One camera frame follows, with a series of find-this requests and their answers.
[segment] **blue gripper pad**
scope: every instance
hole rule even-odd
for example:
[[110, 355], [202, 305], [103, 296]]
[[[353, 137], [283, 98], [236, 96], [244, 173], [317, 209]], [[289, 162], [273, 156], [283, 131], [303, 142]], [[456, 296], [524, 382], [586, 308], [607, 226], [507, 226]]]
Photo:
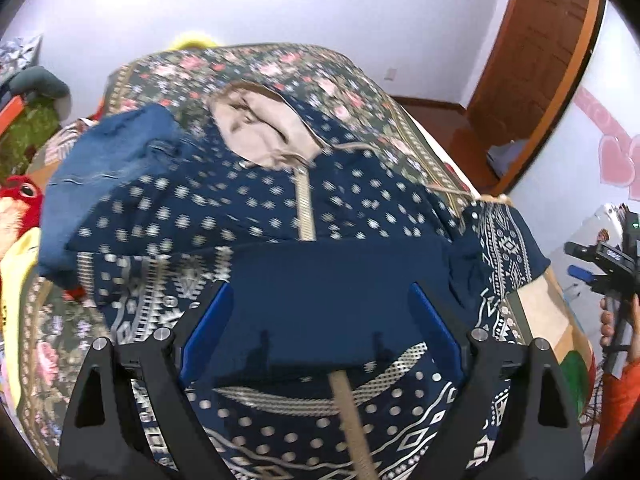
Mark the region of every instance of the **blue gripper pad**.
[[465, 378], [460, 346], [447, 329], [424, 292], [414, 283], [409, 289], [409, 312], [427, 344], [438, 371], [455, 384]]
[[185, 388], [199, 379], [216, 349], [234, 306], [233, 289], [224, 283], [182, 349], [182, 367], [178, 379]]
[[591, 272], [576, 265], [570, 265], [567, 267], [566, 273], [572, 278], [576, 278], [577, 280], [585, 283], [589, 283], [593, 280], [593, 274]]

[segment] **wooden door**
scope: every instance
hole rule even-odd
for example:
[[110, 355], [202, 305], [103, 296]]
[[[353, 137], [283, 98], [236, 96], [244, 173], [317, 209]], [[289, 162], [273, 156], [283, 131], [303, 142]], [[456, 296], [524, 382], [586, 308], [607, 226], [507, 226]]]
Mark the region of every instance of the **wooden door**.
[[589, 0], [512, 0], [467, 115], [487, 145], [528, 139], [556, 94]]

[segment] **person's hand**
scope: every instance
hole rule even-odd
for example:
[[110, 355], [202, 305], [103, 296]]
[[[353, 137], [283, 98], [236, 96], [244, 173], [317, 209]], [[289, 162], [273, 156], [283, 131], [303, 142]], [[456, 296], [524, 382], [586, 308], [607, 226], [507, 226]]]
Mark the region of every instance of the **person's hand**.
[[[600, 315], [600, 321], [602, 322], [602, 327], [600, 327], [600, 333], [602, 334], [602, 338], [600, 338], [600, 346], [605, 347], [611, 344], [611, 337], [613, 336], [613, 314], [606, 310], [607, 303], [604, 300], [600, 300], [600, 308], [604, 310], [604, 312]], [[629, 363], [634, 363], [640, 360], [640, 300], [638, 300], [638, 295], [635, 294], [632, 305], [632, 326], [634, 328], [634, 334], [631, 338], [631, 344], [629, 346], [629, 352], [626, 356], [626, 361]]]

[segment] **door frame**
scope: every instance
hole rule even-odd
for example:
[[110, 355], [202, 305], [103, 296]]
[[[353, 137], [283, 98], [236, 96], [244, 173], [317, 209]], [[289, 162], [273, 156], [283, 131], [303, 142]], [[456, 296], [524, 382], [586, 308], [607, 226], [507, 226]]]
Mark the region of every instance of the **door frame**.
[[[474, 102], [476, 102], [479, 96], [482, 95], [482, 92], [489, 81], [492, 69], [498, 61], [498, 52], [507, 38], [508, 28], [511, 19], [513, 18], [516, 1], [517, 0], [509, 0], [507, 3], [504, 18], [502, 19], [502, 25], [498, 31], [494, 47], [487, 64], [484, 67], [484, 71], [482, 72], [482, 76], [478, 82], [476, 90], [474, 91], [473, 97], [466, 108], [467, 112], [465, 115], [467, 117], [468, 111], [471, 109]], [[564, 77], [560, 81], [556, 93], [542, 115], [540, 122], [533, 130], [523, 150], [520, 152], [520, 155], [513, 161], [507, 173], [505, 173], [498, 184], [496, 184], [492, 189], [491, 193], [493, 195], [508, 192], [513, 188], [513, 186], [515, 186], [518, 179], [533, 162], [535, 156], [544, 145], [548, 136], [552, 133], [553, 127], [558, 124], [558, 121], [564, 114], [569, 102], [571, 102], [571, 98], [580, 83], [580, 79], [586, 69], [587, 63], [591, 59], [593, 46], [598, 36], [598, 32], [600, 31], [600, 24], [602, 23], [602, 17], [604, 15], [605, 2], [606, 0], [589, 0], [584, 23], [580, 30], [580, 36], [578, 37], [574, 53], [569, 61]]]
[[466, 106], [467, 117], [468, 110], [475, 104], [475, 102], [479, 99], [479, 96], [482, 95], [482, 91], [484, 87], [487, 85], [489, 81], [489, 76], [494, 68], [495, 63], [498, 61], [498, 51], [502, 48], [502, 44], [507, 38], [507, 32], [509, 29], [509, 25], [511, 23], [511, 19], [513, 18], [513, 12], [516, 7], [516, 2], [518, 0], [509, 0], [507, 1], [507, 8], [504, 11], [504, 17], [502, 19], [502, 23], [500, 24], [500, 29], [498, 29], [498, 35], [495, 37], [494, 47], [491, 49], [491, 54], [489, 54], [489, 59], [484, 66], [484, 70], [482, 70], [482, 75], [480, 76], [480, 81], [476, 85], [476, 90], [474, 90], [474, 94], [471, 96], [471, 101]]

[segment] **green fabric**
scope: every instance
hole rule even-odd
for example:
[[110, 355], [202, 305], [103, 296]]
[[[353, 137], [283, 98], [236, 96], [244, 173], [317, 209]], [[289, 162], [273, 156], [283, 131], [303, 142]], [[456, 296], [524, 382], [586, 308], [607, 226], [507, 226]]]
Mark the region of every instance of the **green fabric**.
[[38, 98], [25, 105], [0, 136], [0, 182], [8, 176], [23, 174], [33, 155], [59, 128], [51, 99]]
[[569, 386], [574, 400], [576, 415], [579, 416], [589, 401], [589, 371], [579, 352], [571, 350], [560, 363], [560, 369]]

